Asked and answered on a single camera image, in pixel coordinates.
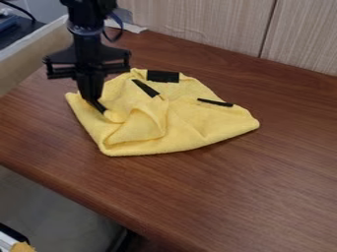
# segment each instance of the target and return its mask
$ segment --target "black cable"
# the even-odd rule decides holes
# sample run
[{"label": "black cable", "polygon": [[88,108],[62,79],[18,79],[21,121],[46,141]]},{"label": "black cable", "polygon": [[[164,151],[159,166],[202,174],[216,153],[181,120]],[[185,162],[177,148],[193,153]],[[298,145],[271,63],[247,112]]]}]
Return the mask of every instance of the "black cable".
[{"label": "black cable", "polygon": [[119,33],[113,38],[109,37],[106,34],[105,30],[103,30],[102,34],[107,39],[107,41],[109,41],[110,43],[114,43],[114,42],[118,41],[123,36],[124,24],[123,24],[122,20],[117,15],[115,15],[114,13],[112,13],[110,15],[110,17],[113,18],[119,24],[119,26],[120,26]]},{"label": "black cable", "polygon": [[3,4],[8,5],[8,6],[14,8],[14,9],[17,9],[18,11],[21,11],[21,12],[25,13],[27,16],[29,16],[32,19],[33,22],[36,22],[36,18],[31,13],[26,11],[25,9],[23,9],[23,8],[15,5],[15,4],[4,1],[4,0],[0,0],[0,3],[3,3]]}]

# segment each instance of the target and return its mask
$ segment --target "crumpled towel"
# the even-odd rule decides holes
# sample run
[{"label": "crumpled towel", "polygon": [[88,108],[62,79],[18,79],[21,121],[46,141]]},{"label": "crumpled towel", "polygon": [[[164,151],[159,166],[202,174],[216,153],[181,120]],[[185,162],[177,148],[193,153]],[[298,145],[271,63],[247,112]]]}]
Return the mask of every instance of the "crumpled towel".
[{"label": "crumpled towel", "polygon": [[147,70],[132,69],[106,82],[100,99],[106,107],[104,114],[79,93],[66,95],[105,155],[187,151],[259,127],[248,110],[225,103],[194,78],[180,73],[179,83],[162,83],[148,81],[147,74]]}]

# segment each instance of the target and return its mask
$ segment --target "towel fold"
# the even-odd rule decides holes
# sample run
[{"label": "towel fold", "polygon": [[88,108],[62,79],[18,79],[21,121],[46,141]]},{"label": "towel fold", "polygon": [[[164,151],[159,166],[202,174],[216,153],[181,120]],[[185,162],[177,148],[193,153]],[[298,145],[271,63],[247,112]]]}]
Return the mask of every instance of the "towel fold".
[{"label": "towel fold", "polygon": [[112,157],[192,150],[259,127],[249,111],[181,73],[178,83],[162,83],[148,80],[147,70],[132,69],[106,82],[104,114],[80,94],[66,98],[100,150]]}]

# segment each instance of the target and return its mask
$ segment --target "cabinet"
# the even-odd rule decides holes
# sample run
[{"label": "cabinet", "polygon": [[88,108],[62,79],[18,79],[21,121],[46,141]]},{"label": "cabinet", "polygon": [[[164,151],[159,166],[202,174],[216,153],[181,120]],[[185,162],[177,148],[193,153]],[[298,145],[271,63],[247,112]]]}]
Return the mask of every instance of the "cabinet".
[{"label": "cabinet", "polygon": [[184,39],[257,56],[274,0],[121,0],[134,22]]},{"label": "cabinet", "polygon": [[278,0],[262,57],[336,75],[336,24],[336,0]]}]

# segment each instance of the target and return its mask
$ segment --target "cable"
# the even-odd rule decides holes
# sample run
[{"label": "cable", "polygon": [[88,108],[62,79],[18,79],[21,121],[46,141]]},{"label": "cable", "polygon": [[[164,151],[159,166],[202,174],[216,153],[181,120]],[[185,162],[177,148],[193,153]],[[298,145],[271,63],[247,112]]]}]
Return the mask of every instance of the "cable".
[{"label": "cable", "polygon": [[27,16],[29,16],[32,19],[33,22],[36,22],[36,18],[31,13],[26,11],[25,9],[23,9],[23,8],[15,5],[15,4],[9,3],[5,0],[0,0],[0,3],[3,3],[3,4],[8,5],[8,6],[14,8],[14,9],[17,9],[18,11],[21,11],[21,12],[25,13]]},{"label": "cable", "polygon": [[25,5],[26,5],[26,10],[30,13],[31,12],[31,8],[30,8],[30,5],[28,3],[27,0],[25,0]]},{"label": "cable", "polygon": [[111,16],[111,17],[118,23],[118,25],[120,26],[120,31],[119,31],[119,33],[118,33],[115,37],[113,37],[113,38],[109,37],[109,36],[106,34],[105,30],[103,30],[102,34],[104,35],[104,37],[105,37],[109,42],[114,43],[114,42],[118,41],[118,40],[123,36],[124,24],[123,24],[122,20],[121,20],[117,15],[115,15],[114,13],[111,13],[110,16]]}]

